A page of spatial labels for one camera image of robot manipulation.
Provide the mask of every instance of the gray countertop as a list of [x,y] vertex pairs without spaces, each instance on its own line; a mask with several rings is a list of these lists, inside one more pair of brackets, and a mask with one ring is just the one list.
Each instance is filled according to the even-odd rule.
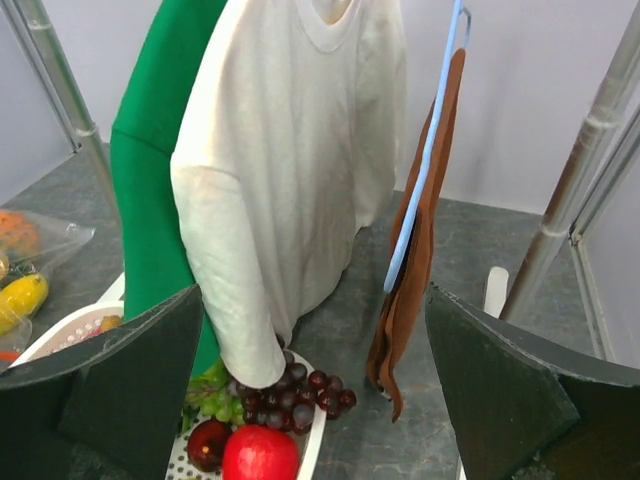
[[[327,425],[315,475],[319,480],[455,478],[455,437],[422,319],[396,369],[405,399],[396,424],[391,423],[388,402],[365,382],[365,360],[377,322],[372,310],[381,294],[389,228],[399,198],[396,195],[384,218],[358,234],[340,285],[296,328],[292,348],[316,368],[341,376],[359,399],[356,409]],[[96,228],[94,239],[56,271],[50,298],[34,322],[36,338],[65,315],[96,301],[122,272],[118,228],[91,166],[80,155],[6,206]],[[528,214],[441,201],[432,280],[481,305],[489,269],[499,265],[513,275],[537,221]],[[536,305],[518,323],[592,354],[568,248],[554,262]]]

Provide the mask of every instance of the white wall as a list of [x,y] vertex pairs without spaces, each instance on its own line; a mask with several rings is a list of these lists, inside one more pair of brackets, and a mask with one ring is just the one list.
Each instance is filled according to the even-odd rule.
[[610,360],[640,368],[640,162],[584,237]]
[[0,205],[73,151],[35,71],[0,9]]
[[[453,2],[401,1],[413,158],[435,95]],[[544,211],[635,4],[466,1],[472,34],[445,197]]]
[[43,0],[105,141],[161,0]]
[[[435,94],[452,0],[400,0],[409,152]],[[45,0],[105,140],[160,0]],[[473,32],[446,197],[540,213],[635,0],[468,0]]]

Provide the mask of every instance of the clothes hanger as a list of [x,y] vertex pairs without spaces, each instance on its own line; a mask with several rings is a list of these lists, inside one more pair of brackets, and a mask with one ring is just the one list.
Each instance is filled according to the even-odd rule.
[[427,139],[425,142],[424,150],[422,153],[422,163],[420,165],[420,172],[418,173],[418,179],[416,180],[415,187],[411,193],[409,200],[409,206],[407,212],[402,221],[402,228],[400,229],[400,235],[396,242],[391,261],[389,262],[389,269],[387,270],[387,276],[384,280],[384,292],[391,293],[395,286],[400,272],[400,267],[404,261],[404,257],[407,252],[407,246],[409,245],[409,238],[411,237],[411,231],[416,219],[416,211],[418,209],[418,202],[422,196],[424,185],[427,181],[429,174],[429,165],[431,164],[431,151],[433,150],[433,144],[435,143],[436,133],[438,131],[438,125],[440,123],[440,116],[442,115],[442,105],[444,103],[444,94],[447,88],[447,79],[449,77],[449,68],[451,67],[451,58],[453,56],[453,44],[456,39],[456,30],[458,27],[458,19],[461,15],[467,17],[467,26],[465,30],[465,37],[463,48],[467,47],[469,43],[469,36],[471,34],[471,12],[462,4],[462,0],[454,0],[453,14],[451,17],[451,23],[449,25],[449,35],[447,38],[447,45],[444,51],[444,60],[442,63],[442,69],[440,71],[440,80],[438,81],[438,91],[436,93],[436,99],[434,102],[433,116],[431,117],[431,123],[429,124],[429,132],[427,133]]

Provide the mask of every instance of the hanger hook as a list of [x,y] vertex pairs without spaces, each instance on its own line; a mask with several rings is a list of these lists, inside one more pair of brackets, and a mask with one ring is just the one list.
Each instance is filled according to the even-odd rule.
[[471,11],[464,5],[460,7],[460,15],[467,17],[467,28],[464,31],[464,43],[463,48],[467,48],[469,45],[469,37],[471,36]]

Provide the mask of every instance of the red grape bunch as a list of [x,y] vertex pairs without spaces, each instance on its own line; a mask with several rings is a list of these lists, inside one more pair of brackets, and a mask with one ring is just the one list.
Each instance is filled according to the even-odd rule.
[[345,389],[340,378],[320,370],[308,374],[307,367],[284,350],[280,336],[278,343],[287,366],[275,385],[256,390],[235,380],[229,383],[228,392],[242,402],[246,424],[305,435],[311,430],[315,405],[327,412],[329,420],[336,420],[356,405],[356,394]]

